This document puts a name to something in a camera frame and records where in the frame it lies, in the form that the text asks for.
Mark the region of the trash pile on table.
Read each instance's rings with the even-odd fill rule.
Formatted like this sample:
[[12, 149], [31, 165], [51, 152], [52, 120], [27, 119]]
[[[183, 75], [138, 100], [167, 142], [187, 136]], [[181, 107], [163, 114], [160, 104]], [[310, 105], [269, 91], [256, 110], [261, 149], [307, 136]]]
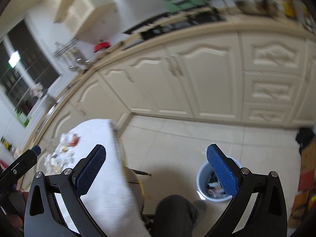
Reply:
[[80, 136], [77, 133], [69, 132], [49, 142], [44, 159], [46, 175], [59, 174], [65, 166], [73, 163], [79, 140]]

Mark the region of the light blue trash bin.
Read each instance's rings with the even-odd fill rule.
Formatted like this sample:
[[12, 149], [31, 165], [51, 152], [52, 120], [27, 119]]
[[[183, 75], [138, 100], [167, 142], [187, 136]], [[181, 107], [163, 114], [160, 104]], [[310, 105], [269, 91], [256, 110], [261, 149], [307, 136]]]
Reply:
[[196, 177], [196, 185], [197, 194], [203, 201], [225, 202], [232, 199], [232, 196], [226, 193], [223, 186], [218, 181], [218, 178], [208, 161], [206, 161], [199, 169]]

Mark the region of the dark kitchen window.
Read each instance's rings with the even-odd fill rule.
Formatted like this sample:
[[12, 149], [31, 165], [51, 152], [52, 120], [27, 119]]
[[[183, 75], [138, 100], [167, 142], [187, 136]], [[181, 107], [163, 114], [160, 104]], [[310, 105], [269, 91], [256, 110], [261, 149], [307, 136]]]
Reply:
[[24, 20], [1, 38], [1, 88], [18, 115], [28, 115], [38, 101], [33, 87], [48, 90], [59, 77]]

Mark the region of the cream kitchen cabinet unit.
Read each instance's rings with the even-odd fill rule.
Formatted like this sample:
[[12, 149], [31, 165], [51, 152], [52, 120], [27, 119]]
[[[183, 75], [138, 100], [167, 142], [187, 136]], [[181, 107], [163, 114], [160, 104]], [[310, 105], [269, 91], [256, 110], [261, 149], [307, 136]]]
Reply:
[[25, 147], [85, 120], [133, 115], [252, 126], [315, 125], [315, 35], [248, 19], [176, 31], [103, 57], [67, 87]]

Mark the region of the brown cardboard box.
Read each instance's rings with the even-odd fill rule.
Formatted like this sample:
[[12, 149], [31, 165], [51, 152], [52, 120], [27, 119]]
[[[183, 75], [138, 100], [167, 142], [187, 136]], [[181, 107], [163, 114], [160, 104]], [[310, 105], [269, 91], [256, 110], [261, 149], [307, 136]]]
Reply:
[[291, 217], [302, 220], [315, 204], [315, 137], [302, 150], [298, 193]]

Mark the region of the white cloth covered table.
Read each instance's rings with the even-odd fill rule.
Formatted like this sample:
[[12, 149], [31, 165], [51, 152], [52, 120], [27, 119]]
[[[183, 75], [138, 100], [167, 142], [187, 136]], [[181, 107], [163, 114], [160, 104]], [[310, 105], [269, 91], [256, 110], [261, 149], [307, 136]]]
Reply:
[[[128, 182], [124, 166], [124, 152], [112, 120], [93, 119], [79, 124], [75, 131], [80, 141], [73, 163], [74, 168], [92, 149], [100, 144], [105, 147], [106, 159], [87, 194], [80, 197], [84, 206], [106, 236], [149, 236], [141, 218], [142, 201], [136, 199]], [[62, 216], [69, 229], [78, 232], [60, 194], [55, 194]]]

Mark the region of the green dish soap bottle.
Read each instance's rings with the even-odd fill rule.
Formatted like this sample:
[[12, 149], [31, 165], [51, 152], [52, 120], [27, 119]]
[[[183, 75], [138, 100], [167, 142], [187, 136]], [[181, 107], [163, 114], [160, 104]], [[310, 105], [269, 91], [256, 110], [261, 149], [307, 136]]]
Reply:
[[17, 112], [17, 119], [18, 121], [21, 123], [21, 125], [26, 128], [27, 125], [29, 124], [29, 117], [27, 117], [27, 115], [25, 115], [23, 112], [18, 111]]

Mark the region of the black bag on floor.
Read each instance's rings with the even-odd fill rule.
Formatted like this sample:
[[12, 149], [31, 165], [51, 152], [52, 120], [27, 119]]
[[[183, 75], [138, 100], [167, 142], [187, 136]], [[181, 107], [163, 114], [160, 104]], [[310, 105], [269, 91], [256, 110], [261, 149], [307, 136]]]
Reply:
[[302, 150], [309, 145], [312, 139], [315, 137], [315, 133], [311, 128], [301, 127], [296, 135], [296, 142], [299, 145], [299, 154], [302, 154]]

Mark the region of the person's dark trouser leg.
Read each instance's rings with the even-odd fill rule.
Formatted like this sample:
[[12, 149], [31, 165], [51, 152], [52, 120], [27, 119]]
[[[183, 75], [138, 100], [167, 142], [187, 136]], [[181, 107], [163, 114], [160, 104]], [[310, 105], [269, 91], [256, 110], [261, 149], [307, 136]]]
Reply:
[[192, 231], [204, 219], [207, 205], [203, 200], [191, 203], [180, 195], [169, 195], [156, 207], [151, 236], [192, 236]]

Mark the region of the red pot lid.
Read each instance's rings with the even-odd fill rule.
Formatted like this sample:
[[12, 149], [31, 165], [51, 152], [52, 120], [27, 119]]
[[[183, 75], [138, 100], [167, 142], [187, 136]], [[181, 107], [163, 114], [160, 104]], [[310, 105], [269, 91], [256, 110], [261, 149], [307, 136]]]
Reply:
[[94, 53], [97, 53], [101, 50], [106, 50], [111, 46], [111, 44], [109, 42], [105, 42], [105, 41], [100, 41], [98, 44], [96, 44], [93, 48]]

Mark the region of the yellow red seasoning package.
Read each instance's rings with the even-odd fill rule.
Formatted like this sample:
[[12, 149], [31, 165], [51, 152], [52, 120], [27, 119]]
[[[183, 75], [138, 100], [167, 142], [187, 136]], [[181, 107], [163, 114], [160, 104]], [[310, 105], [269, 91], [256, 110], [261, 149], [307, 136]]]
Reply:
[[282, 0], [283, 12], [287, 18], [297, 19], [296, 9], [293, 0]]

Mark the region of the steel wok pan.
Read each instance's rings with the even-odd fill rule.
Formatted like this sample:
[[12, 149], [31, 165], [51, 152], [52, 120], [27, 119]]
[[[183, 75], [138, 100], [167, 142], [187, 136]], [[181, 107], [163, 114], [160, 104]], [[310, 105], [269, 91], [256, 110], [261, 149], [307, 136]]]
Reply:
[[278, 4], [274, 0], [234, 0], [234, 3], [243, 14], [271, 18], [278, 14]]

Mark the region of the black gas stove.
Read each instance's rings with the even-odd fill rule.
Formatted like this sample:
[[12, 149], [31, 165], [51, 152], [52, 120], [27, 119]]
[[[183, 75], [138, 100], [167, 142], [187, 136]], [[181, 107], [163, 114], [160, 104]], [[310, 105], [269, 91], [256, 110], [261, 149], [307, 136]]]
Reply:
[[164, 12], [126, 30], [124, 34], [147, 41], [157, 36], [192, 26], [222, 22], [225, 16], [217, 8], [208, 5], [175, 13]]

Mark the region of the cream upper wall cabinet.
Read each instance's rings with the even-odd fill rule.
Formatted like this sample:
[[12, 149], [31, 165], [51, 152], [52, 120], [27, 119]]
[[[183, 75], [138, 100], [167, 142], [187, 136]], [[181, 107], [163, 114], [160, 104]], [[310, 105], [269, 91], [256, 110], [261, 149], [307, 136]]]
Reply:
[[47, 0], [55, 23], [63, 23], [75, 38], [115, 6], [113, 0]]

